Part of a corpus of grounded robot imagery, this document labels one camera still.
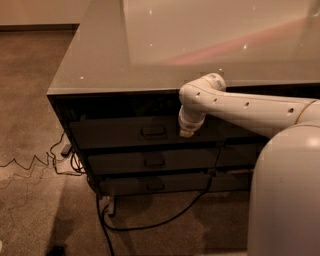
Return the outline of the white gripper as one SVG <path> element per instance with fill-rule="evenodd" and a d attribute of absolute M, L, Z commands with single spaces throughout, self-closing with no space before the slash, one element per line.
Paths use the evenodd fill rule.
<path fill-rule="evenodd" d="M 179 135 L 183 138 L 190 138 L 194 132 L 199 130 L 205 121 L 206 115 L 204 113 L 191 110 L 185 106 L 181 106 L 178 122 L 180 126 Z"/>

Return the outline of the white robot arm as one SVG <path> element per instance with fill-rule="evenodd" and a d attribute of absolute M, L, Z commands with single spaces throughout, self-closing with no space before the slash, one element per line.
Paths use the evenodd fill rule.
<path fill-rule="evenodd" d="M 178 122 L 183 137 L 198 131 L 207 115 L 267 138 L 293 125 L 320 120 L 319 99 L 230 93 L 217 73 L 183 85 L 179 100 Z"/>

